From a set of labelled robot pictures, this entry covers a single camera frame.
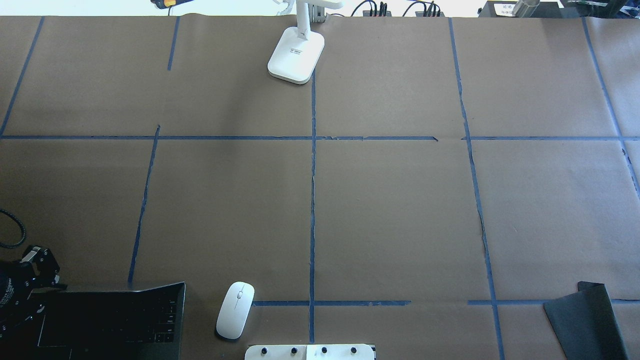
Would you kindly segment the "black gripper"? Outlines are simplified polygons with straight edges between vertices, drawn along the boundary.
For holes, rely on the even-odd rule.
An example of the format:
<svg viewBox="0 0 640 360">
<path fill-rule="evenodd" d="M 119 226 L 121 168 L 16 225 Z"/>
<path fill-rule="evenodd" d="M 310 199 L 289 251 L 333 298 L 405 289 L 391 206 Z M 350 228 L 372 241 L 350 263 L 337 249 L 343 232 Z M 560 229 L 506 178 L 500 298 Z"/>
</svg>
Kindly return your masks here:
<svg viewBox="0 0 640 360">
<path fill-rule="evenodd" d="M 21 260 L 2 260 L 0 265 L 0 338 L 7 340 L 18 328 L 44 309 L 32 300 L 38 289 L 61 289 L 60 265 L 49 248 L 31 245 Z"/>
</svg>

